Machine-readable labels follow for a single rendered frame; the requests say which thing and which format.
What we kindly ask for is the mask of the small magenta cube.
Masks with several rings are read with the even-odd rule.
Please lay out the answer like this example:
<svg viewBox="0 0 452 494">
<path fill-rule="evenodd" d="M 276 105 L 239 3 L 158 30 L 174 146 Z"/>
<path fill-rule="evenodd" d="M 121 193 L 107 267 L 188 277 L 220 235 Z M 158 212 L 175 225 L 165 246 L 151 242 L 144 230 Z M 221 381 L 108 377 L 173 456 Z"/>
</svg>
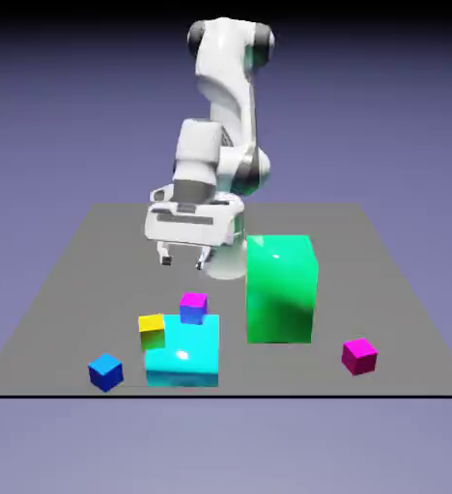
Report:
<svg viewBox="0 0 452 494">
<path fill-rule="evenodd" d="M 181 323 L 202 325 L 207 308 L 208 296 L 205 293 L 185 292 L 180 301 Z"/>
<path fill-rule="evenodd" d="M 343 344 L 341 361 L 352 375 L 374 371 L 377 358 L 378 351 L 365 338 L 347 341 Z"/>
</svg>

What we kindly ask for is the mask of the large cyan box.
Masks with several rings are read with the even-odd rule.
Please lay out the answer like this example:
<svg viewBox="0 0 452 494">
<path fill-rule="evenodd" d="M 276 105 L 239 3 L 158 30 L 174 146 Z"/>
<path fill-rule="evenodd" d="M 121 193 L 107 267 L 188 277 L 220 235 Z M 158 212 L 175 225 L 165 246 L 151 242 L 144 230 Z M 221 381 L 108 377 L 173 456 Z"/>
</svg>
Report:
<svg viewBox="0 0 452 494">
<path fill-rule="evenodd" d="M 164 317 L 164 347 L 145 352 L 146 384 L 150 387 L 217 387 L 220 318 L 205 315 L 202 324 Z"/>
</svg>

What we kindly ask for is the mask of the large green box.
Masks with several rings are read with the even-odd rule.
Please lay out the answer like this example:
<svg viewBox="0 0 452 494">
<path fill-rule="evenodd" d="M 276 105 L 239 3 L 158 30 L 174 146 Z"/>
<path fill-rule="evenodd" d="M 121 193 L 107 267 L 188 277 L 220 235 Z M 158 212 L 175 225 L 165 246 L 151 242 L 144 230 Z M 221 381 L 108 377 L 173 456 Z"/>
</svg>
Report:
<svg viewBox="0 0 452 494">
<path fill-rule="evenodd" d="M 307 235 L 251 235 L 246 245 L 249 343 L 310 343 L 319 264 Z"/>
</svg>

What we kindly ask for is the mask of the small yellow cube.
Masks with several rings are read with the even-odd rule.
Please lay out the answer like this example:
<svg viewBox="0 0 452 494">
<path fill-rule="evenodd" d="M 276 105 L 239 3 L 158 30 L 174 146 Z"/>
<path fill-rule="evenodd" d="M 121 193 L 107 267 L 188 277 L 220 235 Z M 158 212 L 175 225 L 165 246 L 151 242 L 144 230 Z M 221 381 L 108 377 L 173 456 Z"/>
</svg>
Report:
<svg viewBox="0 0 452 494">
<path fill-rule="evenodd" d="M 163 348 L 165 346 L 165 321 L 163 314 L 138 317 L 138 331 L 142 351 Z"/>
</svg>

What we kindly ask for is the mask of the small blue cube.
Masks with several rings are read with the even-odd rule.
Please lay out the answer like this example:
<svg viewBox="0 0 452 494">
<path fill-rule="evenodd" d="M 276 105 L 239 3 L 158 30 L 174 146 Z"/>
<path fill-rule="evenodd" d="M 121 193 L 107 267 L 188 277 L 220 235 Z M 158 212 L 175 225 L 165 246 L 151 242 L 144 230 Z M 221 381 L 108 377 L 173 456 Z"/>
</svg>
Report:
<svg viewBox="0 0 452 494">
<path fill-rule="evenodd" d="M 124 381 L 122 362 L 108 353 L 90 362 L 88 373 L 90 382 L 105 393 Z"/>
</svg>

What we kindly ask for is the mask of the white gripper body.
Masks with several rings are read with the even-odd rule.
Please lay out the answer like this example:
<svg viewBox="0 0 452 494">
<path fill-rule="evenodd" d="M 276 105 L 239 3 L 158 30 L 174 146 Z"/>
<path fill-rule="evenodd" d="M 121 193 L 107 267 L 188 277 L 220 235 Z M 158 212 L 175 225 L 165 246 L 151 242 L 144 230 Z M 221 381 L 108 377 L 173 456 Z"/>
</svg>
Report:
<svg viewBox="0 0 452 494">
<path fill-rule="evenodd" d="M 240 199 L 219 199 L 200 205 L 153 203 L 145 219 L 144 235 L 149 240 L 172 244 L 232 245 L 235 219 L 243 211 L 244 204 Z"/>
</svg>

